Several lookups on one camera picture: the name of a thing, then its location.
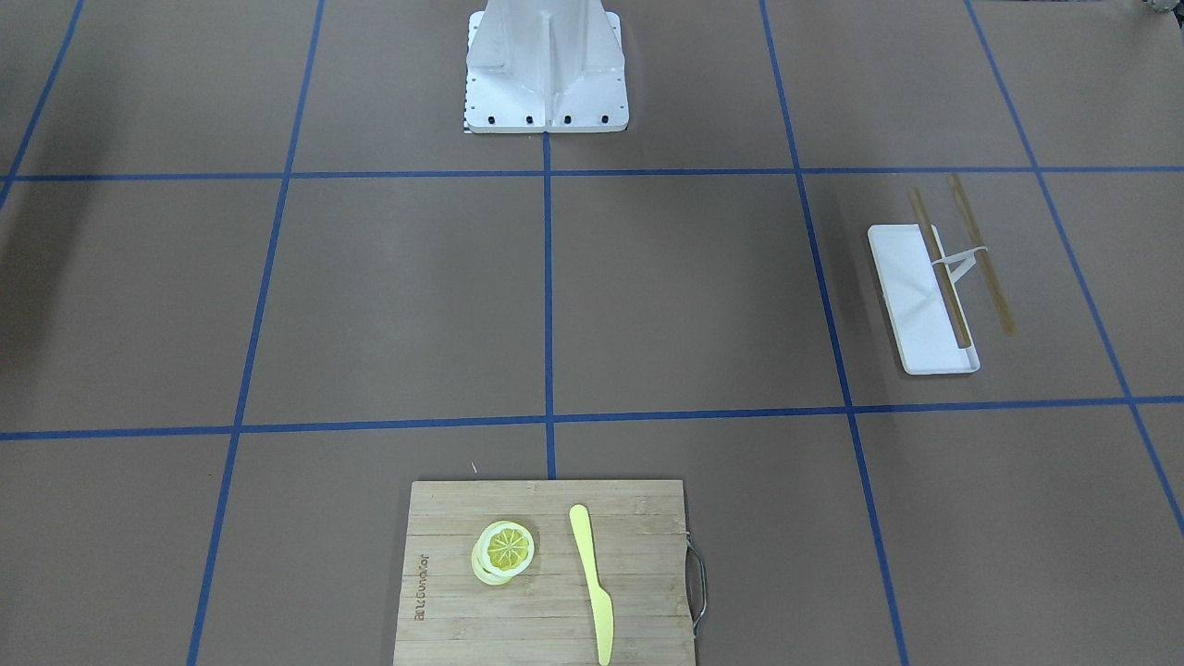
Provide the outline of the white towel rack tray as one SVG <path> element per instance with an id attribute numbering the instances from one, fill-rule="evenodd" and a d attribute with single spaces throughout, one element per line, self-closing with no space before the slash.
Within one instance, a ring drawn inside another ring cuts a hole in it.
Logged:
<path id="1" fill-rule="evenodd" d="M 958 292 L 958 282 L 979 269 L 1006 337 L 1016 337 L 1016 320 L 1003 284 L 995 270 L 993 254 L 969 201 L 963 178 L 947 178 L 971 245 L 964 252 L 947 252 L 920 190 L 908 193 L 914 223 L 880 224 L 868 228 L 876 277 L 884 312 L 905 374 L 976 374 L 982 369 L 969 316 Z"/>

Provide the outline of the bamboo cutting board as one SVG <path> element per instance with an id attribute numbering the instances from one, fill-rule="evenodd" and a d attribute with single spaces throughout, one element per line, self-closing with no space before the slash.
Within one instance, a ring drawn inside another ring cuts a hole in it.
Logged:
<path id="1" fill-rule="evenodd" d="M 610 665 L 694 665 L 678 480 L 416 481 L 403 544 L 397 665 L 597 665 L 596 625 L 568 511 L 588 508 L 616 615 Z M 528 527 L 536 555 L 507 585 L 472 574 L 494 521 Z"/>

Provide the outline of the yellow plastic knife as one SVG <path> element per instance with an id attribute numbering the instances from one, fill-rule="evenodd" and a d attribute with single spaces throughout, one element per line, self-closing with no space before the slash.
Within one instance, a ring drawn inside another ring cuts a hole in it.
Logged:
<path id="1" fill-rule="evenodd" d="M 597 662 L 598 665 L 610 665 L 616 642 L 616 615 L 612 598 L 599 579 L 596 534 L 593 534 L 587 506 L 583 502 L 575 502 L 568 511 L 568 521 L 587 585 L 588 607 L 591 607 L 596 625 Z"/>

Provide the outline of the white pedestal column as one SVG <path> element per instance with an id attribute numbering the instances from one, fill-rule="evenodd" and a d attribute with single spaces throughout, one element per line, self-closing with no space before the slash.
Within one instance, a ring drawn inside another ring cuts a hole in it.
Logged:
<path id="1" fill-rule="evenodd" d="M 600 1 L 489 1 L 466 38 L 465 132 L 629 127 L 623 25 Z"/>

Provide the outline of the yellow lemon slice toy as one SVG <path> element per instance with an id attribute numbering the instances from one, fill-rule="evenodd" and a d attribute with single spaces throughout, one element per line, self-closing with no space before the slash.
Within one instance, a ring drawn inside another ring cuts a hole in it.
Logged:
<path id="1" fill-rule="evenodd" d="M 485 585 L 507 585 L 536 555 L 536 540 L 525 525 L 498 520 L 488 525 L 471 549 L 471 570 Z"/>

